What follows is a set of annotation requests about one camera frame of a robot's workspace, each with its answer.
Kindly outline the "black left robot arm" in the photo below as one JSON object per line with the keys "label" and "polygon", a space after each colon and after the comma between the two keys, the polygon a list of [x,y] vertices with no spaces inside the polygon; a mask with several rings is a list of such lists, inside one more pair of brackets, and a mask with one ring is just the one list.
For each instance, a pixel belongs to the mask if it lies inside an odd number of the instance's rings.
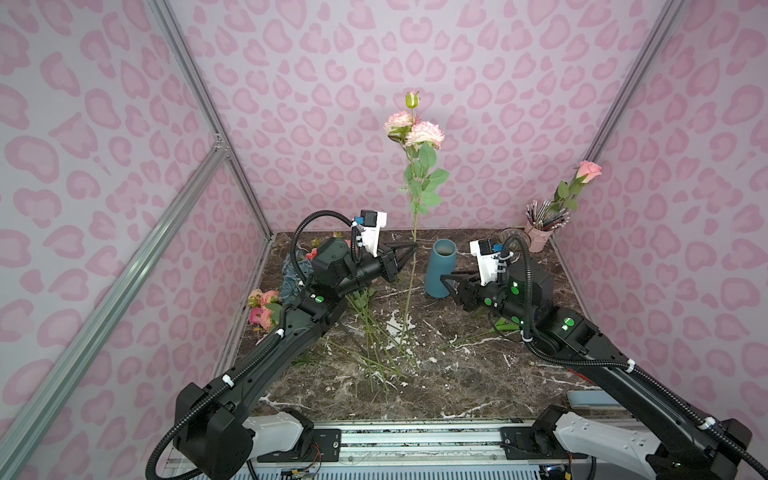
{"label": "black left robot arm", "polygon": [[299,224],[297,234],[313,221],[331,217],[342,221],[350,234],[323,241],[310,261],[310,273],[300,268],[297,247],[290,247],[299,290],[284,301],[275,329],[206,386],[190,383],[181,391],[174,424],[151,452],[146,478],[158,478],[158,464],[168,447],[193,464],[193,470],[183,473],[185,479],[200,475],[231,479],[255,457],[273,452],[306,454],[313,424],[303,415],[280,412],[254,425],[247,421],[270,385],[338,322],[349,294],[368,288],[379,278],[394,282],[414,256],[414,242],[380,243],[384,216],[363,210],[348,218],[320,210]]}

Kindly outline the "pale pink rose spray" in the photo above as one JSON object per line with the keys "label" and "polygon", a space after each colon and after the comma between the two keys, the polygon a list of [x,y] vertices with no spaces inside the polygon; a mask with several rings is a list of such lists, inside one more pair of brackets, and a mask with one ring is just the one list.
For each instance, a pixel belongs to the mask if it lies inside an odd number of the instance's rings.
{"label": "pale pink rose spray", "polygon": [[408,91],[404,101],[405,109],[391,115],[384,129],[388,139],[398,144],[406,156],[401,190],[412,215],[411,240],[416,242],[420,217],[442,203],[437,189],[447,181],[449,173],[437,167],[437,153],[445,140],[443,130],[417,114],[418,91]]}

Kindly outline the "pink artificial rose stem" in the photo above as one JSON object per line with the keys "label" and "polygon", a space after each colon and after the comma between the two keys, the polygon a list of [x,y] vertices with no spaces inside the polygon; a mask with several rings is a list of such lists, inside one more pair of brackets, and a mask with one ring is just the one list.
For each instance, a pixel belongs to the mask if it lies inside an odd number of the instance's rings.
{"label": "pink artificial rose stem", "polygon": [[602,167],[600,165],[590,161],[582,161],[569,182],[561,181],[559,183],[550,203],[549,211],[553,213],[577,211],[578,197],[584,187],[601,175]]}

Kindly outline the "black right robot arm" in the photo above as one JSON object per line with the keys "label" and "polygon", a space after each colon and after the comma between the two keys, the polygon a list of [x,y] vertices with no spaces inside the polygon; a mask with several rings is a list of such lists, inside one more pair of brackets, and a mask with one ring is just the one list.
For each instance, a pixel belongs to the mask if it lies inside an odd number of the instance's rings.
{"label": "black right robot arm", "polygon": [[633,433],[549,407],[533,426],[536,436],[646,479],[733,479],[740,464],[766,477],[766,467],[747,451],[748,427],[736,419],[720,421],[688,403],[624,355],[589,319],[556,305],[553,278],[531,258],[521,232],[501,245],[473,241],[470,250],[477,272],[441,278],[450,297],[467,312],[484,307],[491,320],[517,325],[532,355],[594,383],[648,430]]}

